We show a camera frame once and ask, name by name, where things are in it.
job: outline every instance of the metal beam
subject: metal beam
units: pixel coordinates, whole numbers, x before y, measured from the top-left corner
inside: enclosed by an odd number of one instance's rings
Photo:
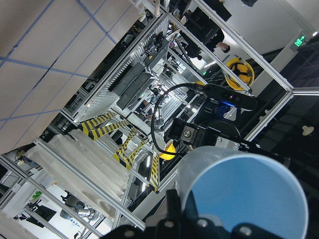
[[[178,56],[174,51],[172,51],[170,48],[168,49],[168,52],[170,54],[172,54],[172,56],[174,56],[176,58],[176,60],[178,60],[181,63],[184,63],[184,61],[180,58],[180,56]],[[207,84],[207,82],[204,80],[204,78],[202,78],[193,68],[191,68],[189,65],[187,65],[186,63],[183,64],[187,70],[189,70],[198,80],[200,80],[202,83],[204,83],[205,85]]]
[[[319,96],[319,87],[301,87],[293,89],[294,96]]]
[[[259,132],[267,126],[270,120],[288,103],[290,99],[294,97],[292,92],[287,92],[285,95],[275,104],[275,106],[268,112],[268,114],[253,128],[252,131],[245,137],[245,140],[252,141]]]
[[[36,212],[31,211],[29,208],[24,208],[24,210],[31,216],[33,216],[36,220],[38,220],[41,224],[43,224],[46,228],[48,228],[51,232],[55,233],[62,239],[69,239],[65,234],[60,232],[57,228],[48,223],[44,218],[42,218]]]
[[[212,53],[201,41],[199,41],[187,28],[181,24],[173,15],[168,15],[171,21],[173,21],[178,28],[184,32],[200,49],[204,50],[207,55],[216,61],[216,63],[223,69],[230,77],[232,77],[236,82],[245,90],[251,91],[250,87],[246,85],[231,69],[229,69],[224,62],[222,62],[214,53]]]
[[[247,41],[243,39],[228,23],[226,23],[213,9],[202,0],[193,0],[194,3],[220,28],[222,28],[244,51],[247,52],[269,75],[271,75],[286,91],[291,91],[293,86],[284,78],[262,55],[260,55]]]
[[[51,194],[49,191],[41,187],[40,184],[38,184],[34,179],[27,178],[27,181],[35,186],[38,190],[40,190],[48,199],[53,201],[56,205],[61,207],[63,210],[65,210],[68,214],[70,214],[72,217],[74,217],[79,223],[81,223],[84,227],[86,227],[88,230],[90,230],[92,233],[94,233],[99,238],[103,236],[99,231],[97,231],[94,227],[92,227],[90,224],[88,224],[83,218],[81,218],[79,215],[77,215],[71,208],[69,208],[67,205],[62,203],[58,198],[56,198],[53,194]]]
[[[137,161],[138,161],[138,160],[135,160],[134,165],[132,166],[132,168],[133,168],[134,170],[136,170]],[[131,174],[131,175],[130,175],[130,178],[129,178],[129,181],[128,181],[128,186],[127,186],[127,188],[126,188],[126,190],[125,190],[125,193],[124,193],[123,196],[122,196],[121,205],[123,205],[123,206],[124,206],[125,200],[126,200],[127,197],[128,197],[131,184],[133,183],[133,177],[134,177],[134,175]],[[115,212],[115,218],[114,218],[114,223],[113,223],[113,225],[112,225],[112,230],[114,230],[115,228],[118,227],[119,222],[120,222],[120,219],[121,219],[121,215],[122,215],[122,214],[121,214],[119,211],[116,211],[116,212]]]
[[[77,175],[79,179],[82,180],[83,183],[91,187],[97,195],[99,195],[102,199],[104,199],[106,202],[108,202],[112,207],[114,207],[116,210],[119,210],[128,220],[130,220],[132,223],[134,223],[136,226],[138,226],[140,229],[145,229],[145,223],[142,222],[138,217],[133,215],[129,210],[124,208],[120,203],[118,203],[113,197],[111,197],[104,189],[102,189],[99,185],[97,185],[94,181],[92,181],[89,177],[82,174],[80,170],[77,168],[74,168],[74,166],[68,162],[65,158],[63,158],[58,153],[54,152],[42,139],[37,138],[34,141],[35,144],[39,145],[41,148],[43,148],[47,153],[49,153],[51,156],[56,158],[65,168],[70,170],[72,173]]]
[[[181,77],[185,83],[189,83],[189,80],[186,79],[178,70],[176,70],[167,60],[164,60],[164,62],[177,74],[179,77]]]
[[[83,105],[87,105],[98,96],[99,92],[104,90],[108,85],[109,81],[113,79],[114,75],[122,68],[133,53],[135,48],[141,42],[141,40],[150,34],[156,27],[158,27],[161,22],[167,17],[167,14],[162,14],[159,18],[154,18],[154,20],[137,36],[137,38],[132,42],[132,44],[127,48],[127,50],[122,54],[122,56],[115,62],[115,64],[109,69],[109,71],[103,76],[100,82],[97,84],[94,90],[92,90],[87,99],[83,102]]]

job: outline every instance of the black monitor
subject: black monitor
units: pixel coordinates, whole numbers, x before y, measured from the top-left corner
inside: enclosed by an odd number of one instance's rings
[[[39,214],[39,216],[41,216],[43,219],[45,219],[47,222],[50,221],[53,216],[56,214],[56,211],[44,206],[44,205],[41,205],[39,206],[35,212],[37,214]],[[44,227],[44,225],[42,223],[40,223],[37,219],[35,219],[34,217],[29,217],[26,219],[26,221],[30,222],[30,223],[33,223],[41,228]]]
[[[3,178],[7,172],[8,170],[0,164],[0,179]]]

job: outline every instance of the ceiling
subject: ceiling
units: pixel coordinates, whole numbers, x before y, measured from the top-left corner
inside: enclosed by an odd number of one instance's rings
[[[127,0],[0,0],[0,153],[39,136],[139,17]]]

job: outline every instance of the blue light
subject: blue light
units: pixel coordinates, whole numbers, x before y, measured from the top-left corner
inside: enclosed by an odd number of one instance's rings
[[[225,104],[225,105],[228,105],[228,106],[231,106],[231,107],[235,107],[234,105],[232,105],[231,103],[226,102],[226,101],[221,101],[221,103],[223,103],[223,104]]]

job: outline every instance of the white cup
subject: white cup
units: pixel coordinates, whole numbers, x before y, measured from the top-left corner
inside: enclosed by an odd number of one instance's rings
[[[182,159],[176,188],[182,209],[192,190],[198,213],[216,215],[229,232],[239,223],[251,223],[286,239],[306,236],[305,194],[295,176],[268,157],[196,148]]]

